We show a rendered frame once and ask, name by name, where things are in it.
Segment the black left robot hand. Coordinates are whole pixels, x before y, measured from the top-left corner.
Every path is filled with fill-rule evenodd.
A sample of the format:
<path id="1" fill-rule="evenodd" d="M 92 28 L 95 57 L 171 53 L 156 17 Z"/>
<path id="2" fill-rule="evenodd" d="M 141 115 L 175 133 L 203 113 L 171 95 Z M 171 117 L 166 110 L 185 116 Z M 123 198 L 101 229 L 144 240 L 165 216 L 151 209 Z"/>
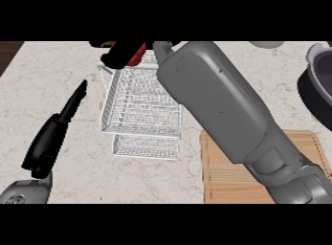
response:
<path id="1" fill-rule="evenodd" d="M 45 179 L 51 174 L 66 139 L 69 124 L 86 96 L 86 86 L 88 81 L 85 80 L 61 112 L 51 115 L 29 147 L 21 167 L 32 171 L 33 178 Z"/>

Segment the wooden cutting board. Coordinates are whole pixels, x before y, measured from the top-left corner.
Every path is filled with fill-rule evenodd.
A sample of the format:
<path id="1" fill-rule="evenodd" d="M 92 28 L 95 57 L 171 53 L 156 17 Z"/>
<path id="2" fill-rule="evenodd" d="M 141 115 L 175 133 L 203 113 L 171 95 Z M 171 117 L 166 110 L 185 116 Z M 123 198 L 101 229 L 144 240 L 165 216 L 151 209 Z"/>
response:
<path id="1" fill-rule="evenodd" d="M 332 183 L 332 170 L 317 133 L 286 130 L 286 135 L 309 159 L 321 166 Z M 262 184 L 243 165 L 234 165 L 206 131 L 201 132 L 204 202 L 207 204 L 274 204 Z"/>

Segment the pale grey round object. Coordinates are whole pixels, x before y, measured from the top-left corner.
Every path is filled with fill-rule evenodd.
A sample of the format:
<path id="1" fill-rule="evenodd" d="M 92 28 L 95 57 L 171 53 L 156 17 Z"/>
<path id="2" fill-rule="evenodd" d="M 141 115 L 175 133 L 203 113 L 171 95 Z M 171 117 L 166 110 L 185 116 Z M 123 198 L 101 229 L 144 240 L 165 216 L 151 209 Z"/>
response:
<path id="1" fill-rule="evenodd" d="M 284 44 L 284 41 L 250 41 L 250 44 L 263 49 L 277 49 Z"/>

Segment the dark grey pot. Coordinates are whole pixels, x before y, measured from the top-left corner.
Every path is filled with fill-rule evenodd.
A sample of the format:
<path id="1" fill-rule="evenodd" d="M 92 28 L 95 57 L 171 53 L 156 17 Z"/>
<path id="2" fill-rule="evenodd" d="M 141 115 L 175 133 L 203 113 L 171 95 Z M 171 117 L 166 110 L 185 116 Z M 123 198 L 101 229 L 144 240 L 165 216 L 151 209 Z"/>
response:
<path id="1" fill-rule="evenodd" d="M 332 47 L 315 44 L 306 55 L 308 69 L 297 81 L 302 101 L 332 132 Z"/>

